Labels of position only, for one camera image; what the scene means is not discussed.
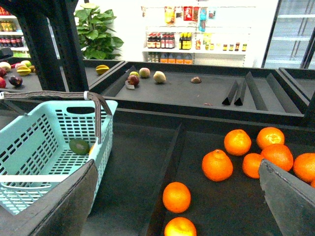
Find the red fruit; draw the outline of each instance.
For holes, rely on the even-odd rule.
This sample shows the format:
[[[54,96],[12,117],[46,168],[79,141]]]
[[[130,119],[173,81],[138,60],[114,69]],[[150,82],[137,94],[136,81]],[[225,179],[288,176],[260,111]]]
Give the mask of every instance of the red fruit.
[[[6,70],[0,67],[0,77],[3,77],[6,75]]]
[[[6,81],[4,80],[4,78],[0,77],[0,88],[5,89],[5,87],[6,87]]]
[[[136,75],[130,75],[128,77],[128,83],[130,85],[137,85],[139,83],[139,78]]]

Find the light blue plastic basket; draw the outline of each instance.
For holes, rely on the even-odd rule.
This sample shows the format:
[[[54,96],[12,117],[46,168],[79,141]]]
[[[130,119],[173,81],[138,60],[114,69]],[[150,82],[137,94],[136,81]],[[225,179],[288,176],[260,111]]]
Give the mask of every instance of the light blue plastic basket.
[[[117,102],[106,102],[114,115]],[[23,175],[23,179],[36,175],[33,182],[16,182],[12,178],[0,183],[1,206],[18,214],[90,159],[95,160],[98,170],[95,200],[112,148],[113,115],[107,115],[102,108],[99,144],[95,137],[95,113],[80,115],[67,111],[69,107],[94,106],[93,101],[43,102],[0,131],[0,175]],[[95,144],[91,155],[73,153],[69,149],[73,138],[82,138],[90,146]]]

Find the basket handle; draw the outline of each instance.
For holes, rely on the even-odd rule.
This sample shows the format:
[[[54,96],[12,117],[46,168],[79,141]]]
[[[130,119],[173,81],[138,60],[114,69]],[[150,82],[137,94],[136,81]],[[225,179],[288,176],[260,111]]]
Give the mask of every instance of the basket handle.
[[[101,110],[102,106],[107,115],[112,116],[105,99],[94,92],[58,92],[58,91],[35,91],[35,92],[0,92],[0,99],[19,99],[32,97],[61,97],[61,98],[84,98],[85,100],[92,100],[95,104],[95,136],[98,137],[98,143],[101,143]]]

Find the shopping basket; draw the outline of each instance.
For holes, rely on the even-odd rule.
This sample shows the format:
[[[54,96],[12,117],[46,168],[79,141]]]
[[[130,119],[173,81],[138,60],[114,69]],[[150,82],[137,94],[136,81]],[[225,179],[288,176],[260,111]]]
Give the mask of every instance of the shopping basket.
[[[112,148],[116,101],[105,101],[99,94],[88,91],[0,93],[0,99],[39,96],[84,98],[86,101],[40,103],[0,130],[0,205],[13,215],[38,200],[90,159],[95,160],[98,171],[95,200]],[[74,138],[94,145],[91,154],[72,152],[69,141]]]

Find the jar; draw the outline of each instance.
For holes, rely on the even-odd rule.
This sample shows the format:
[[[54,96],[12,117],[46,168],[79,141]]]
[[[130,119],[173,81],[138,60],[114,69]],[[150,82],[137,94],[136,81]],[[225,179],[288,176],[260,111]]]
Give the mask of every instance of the jar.
[[[236,45],[235,45],[235,51],[237,52],[237,51],[239,50],[239,48],[240,48],[240,43],[236,43]]]
[[[242,47],[242,52],[245,52],[245,51],[246,51],[246,48],[247,48],[247,43],[244,43],[244,44],[243,44],[243,47]]]

